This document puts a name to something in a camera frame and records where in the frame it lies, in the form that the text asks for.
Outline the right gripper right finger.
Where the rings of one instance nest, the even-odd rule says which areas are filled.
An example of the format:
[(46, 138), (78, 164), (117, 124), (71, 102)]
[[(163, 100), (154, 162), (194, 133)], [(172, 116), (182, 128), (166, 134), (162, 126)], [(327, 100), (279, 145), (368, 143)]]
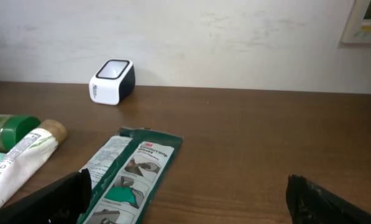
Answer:
[(286, 204), (293, 224), (371, 224), (371, 213), (301, 175), (290, 175)]

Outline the green lidded jar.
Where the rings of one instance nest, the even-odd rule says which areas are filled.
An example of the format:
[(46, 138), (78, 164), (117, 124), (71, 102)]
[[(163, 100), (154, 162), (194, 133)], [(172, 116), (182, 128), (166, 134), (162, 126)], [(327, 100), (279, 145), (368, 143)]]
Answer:
[(34, 116), (0, 114), (0, 152), (9, 152), (41, 121)]

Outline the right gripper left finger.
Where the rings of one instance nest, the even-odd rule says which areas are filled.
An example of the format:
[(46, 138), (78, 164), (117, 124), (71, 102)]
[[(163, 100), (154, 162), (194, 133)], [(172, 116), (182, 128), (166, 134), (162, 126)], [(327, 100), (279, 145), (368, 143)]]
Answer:
[(0, 224), (76, 223), (91, 201), (88, 169), (54, 183), (0, 209)]

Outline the green gloves package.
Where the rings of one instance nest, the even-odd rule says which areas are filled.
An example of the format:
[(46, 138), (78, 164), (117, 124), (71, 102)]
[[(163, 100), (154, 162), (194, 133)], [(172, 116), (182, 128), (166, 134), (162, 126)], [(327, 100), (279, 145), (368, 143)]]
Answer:
[(77, 222), (140, 223), (182, 143), (169, 133), (121, 127), (84, 166), (92, 193)]

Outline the white tube with tan cap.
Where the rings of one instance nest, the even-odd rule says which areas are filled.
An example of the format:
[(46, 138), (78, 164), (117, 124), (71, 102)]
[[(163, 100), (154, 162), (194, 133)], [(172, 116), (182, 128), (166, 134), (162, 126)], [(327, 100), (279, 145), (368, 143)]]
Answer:
[(5, 155), (0, 161), (0, 208), (46, 163), (67, 136), (64, 125), (46, 119)]

